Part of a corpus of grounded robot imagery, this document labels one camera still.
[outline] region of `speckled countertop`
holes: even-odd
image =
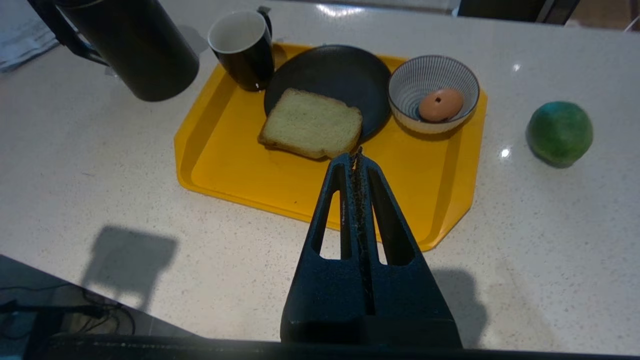
[[[425,254],[465,346],[640,353],[638,34],[166,0],[200,53],[173,99],[139,101],[62,47],[0,79],[0,252],[202,336],[277,340],[307,224],[189,192],[173,157],[216,64],[202,37],[216,17],[264,3],[277,41],[446,54],[477,74],[490,102],[474,205]],[[560,99],[595,127],[564,170],[524,138],[531,113]]]

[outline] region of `black plate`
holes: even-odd
[[[360,110],[363,142],[389,119],[390,76],[377,56],[357,47],[315,47],[287,61],[273,74],[264,94],[264,112],[268,116],[288,88],[333,97]]]

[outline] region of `egg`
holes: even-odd
[[[464,101],[465,98],[456,89],[440,89],[420,102],[418,112],[426,122],[443,122],[456,116]]]

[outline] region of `slice of bread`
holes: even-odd
[[[288,88],[271,110],[258,141],[312,159],[334,158],[355,147],[361,130],[357,108]]]

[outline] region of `black mug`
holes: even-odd
[[[207,36],[218,61],[247,91],[266,88],[275,69],[267,12],[232,12],[213,24]]]
[[[146,101],[182,92],[198,74],[198,57],[157,0],[29,0],[74,54],[113,67]],[[60,12],[90,44],[82,41]]]

